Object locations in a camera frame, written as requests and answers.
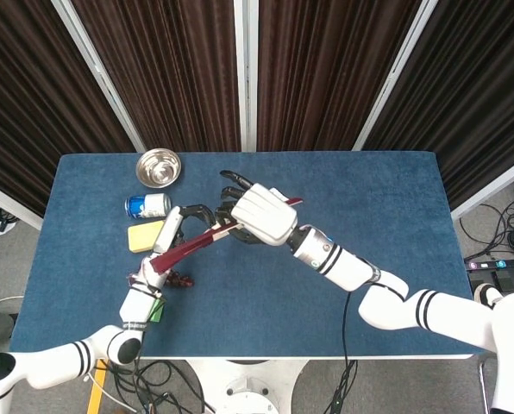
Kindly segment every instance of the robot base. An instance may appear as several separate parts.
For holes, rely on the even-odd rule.
[[[274,360],[246,365],[226,360],[187,361],[216,414],[291,414],[291,395],[308,360]]]

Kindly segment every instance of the green object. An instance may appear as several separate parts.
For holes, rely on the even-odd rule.
[[[150,322],[159,322],[161,315],[163,315],[163,307],[165,306],[165,299],[155,299],[154,306],[150,312]]]

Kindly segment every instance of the blue tablecloth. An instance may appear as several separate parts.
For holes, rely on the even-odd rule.
[[[62,157],[53,184],[13,351],[34,351],[121,326],[126,277],[143,254],[129,252],[126,197],[152,191],[139,183],[139,154]],[[423,288],[470,298],[434,154],[298,152],[180,154],[182,173],[166,188],[177,205],[220,204],[230,185],[222,169],[302,197],[299,223],[312,223],[350,252],[397,274],[410,294]],[[191,222],[187,237],[203,231]],[[165,289],[164,316],[153,323],[145,356],[339,357],[346,293],[289,248],[248,246],[227,237],[177,266],[196,281]],[[381,331],[364,323],[351,300],[353,356],[472,354],[476,348],[428,331]]]

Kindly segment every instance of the blue can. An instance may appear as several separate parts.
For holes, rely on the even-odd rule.
[[[132,196],[125,200],[125,212],[134,218],[165,217],[170,209],[171,199],[163,193]]]

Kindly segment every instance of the can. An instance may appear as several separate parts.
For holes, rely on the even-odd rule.
[[[144,153],[136,163],[136,177],[146,187],[163,188],[172,184],[180,174],[179,156],[165,148]]]
[[[125,200],[125,212],[134,218],[165,217],[170,209],[171,199],[163,193],[132,196]]]

